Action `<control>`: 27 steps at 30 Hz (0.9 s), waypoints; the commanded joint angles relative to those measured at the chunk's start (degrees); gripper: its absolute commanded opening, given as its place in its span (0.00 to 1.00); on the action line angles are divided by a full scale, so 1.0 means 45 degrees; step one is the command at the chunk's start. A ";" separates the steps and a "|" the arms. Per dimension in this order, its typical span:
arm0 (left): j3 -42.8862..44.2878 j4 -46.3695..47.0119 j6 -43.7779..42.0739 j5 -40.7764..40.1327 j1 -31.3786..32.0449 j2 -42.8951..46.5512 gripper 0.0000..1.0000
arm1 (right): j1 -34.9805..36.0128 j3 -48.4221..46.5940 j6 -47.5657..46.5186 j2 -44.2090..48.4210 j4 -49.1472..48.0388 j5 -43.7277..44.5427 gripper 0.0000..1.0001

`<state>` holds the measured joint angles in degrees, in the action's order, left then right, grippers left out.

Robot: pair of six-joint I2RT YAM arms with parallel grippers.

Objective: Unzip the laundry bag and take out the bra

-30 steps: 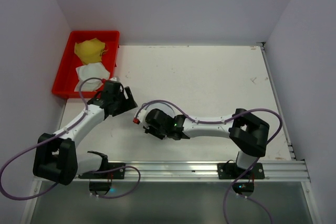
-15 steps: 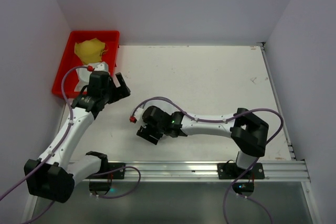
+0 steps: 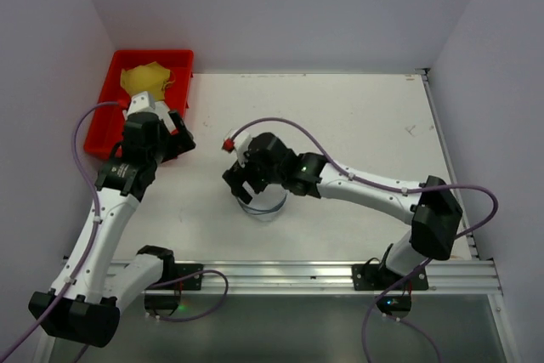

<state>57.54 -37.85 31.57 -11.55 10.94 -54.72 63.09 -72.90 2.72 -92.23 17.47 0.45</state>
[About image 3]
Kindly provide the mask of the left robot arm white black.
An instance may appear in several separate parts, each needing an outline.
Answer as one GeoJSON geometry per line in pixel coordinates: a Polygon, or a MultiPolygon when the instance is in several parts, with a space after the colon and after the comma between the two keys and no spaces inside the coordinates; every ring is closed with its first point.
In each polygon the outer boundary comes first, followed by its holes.
{"type": "Polygon", "coordinates": [[[28,309],[52,337],[103,348],[114,337],[122,312],[145,289],[176,276],[173,251],[146,245],[112,279],[107,277],[128,221],[160,164],[195,149],[176,110],[174,131],[155,112],[128,115],[94,183],[93,204],[65,267],[47,292],[34,292],[28,309]]]}

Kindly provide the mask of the white mesh laundry bag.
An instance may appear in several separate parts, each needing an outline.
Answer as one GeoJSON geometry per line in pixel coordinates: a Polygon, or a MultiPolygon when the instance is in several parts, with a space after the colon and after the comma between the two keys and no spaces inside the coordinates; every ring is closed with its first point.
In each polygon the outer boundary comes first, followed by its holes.
{"type": "Polygon", "coordinates": [[[272,222],[282,212],[286,205],[288,192],[279,185],[270,185],[263,192],[250,191],[252,200],[249,204],[237,198],[242,211],[263,223],[272,222]]]}

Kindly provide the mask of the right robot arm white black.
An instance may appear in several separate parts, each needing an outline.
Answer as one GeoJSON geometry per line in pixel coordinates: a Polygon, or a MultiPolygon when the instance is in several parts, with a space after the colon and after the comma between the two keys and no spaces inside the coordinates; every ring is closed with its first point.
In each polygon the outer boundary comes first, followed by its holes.
{"type": "Polygon", "coordinates": [[[223,179],[246,205],[277,184],[295,196],[351,202],[409,225],[409,232],[388,246],[378,265],[376,277],[385,284],[427,259],[451,257],[462,209],[443,179],[430,176],[423,184],[398,180],[380,189],[378,184],[387,179],[340,166],[323,154],[297,154],[273,133],[253,137],[241,132],[228,137],[222,148],[236,155],[223,179]]]}

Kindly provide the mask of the white bra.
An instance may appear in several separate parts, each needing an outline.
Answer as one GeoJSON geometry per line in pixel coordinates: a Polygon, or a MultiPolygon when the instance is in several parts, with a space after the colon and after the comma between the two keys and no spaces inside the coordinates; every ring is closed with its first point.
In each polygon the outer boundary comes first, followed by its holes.
{"type": "Polygon", "coordinates": [[[161,120],[164,121],[166,128],[171,134],[174,134],[176,127],[172,118],[169,115],[169,107],[164,101],[155,102],[153,106],[142,105],[141,107],[129,106],[127,110],[123,110],[122,114],[125,120],[128,119],[130,114],[135,114],[138,112],[150,112],[155,113],[161,120]]]}

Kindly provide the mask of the yellow bra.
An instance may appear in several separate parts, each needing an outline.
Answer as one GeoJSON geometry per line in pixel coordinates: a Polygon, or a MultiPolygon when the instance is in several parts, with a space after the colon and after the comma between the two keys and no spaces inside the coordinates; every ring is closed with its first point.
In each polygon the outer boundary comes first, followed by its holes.
{"type": "Polygon", "coordinates": [[[166,91],[175,83],[175,80],[171,70],[154,61],[129,70],[122,70],[120,86],[130,97],[147,92],[155,101],[161,102],[166,100],[166,91]]]}

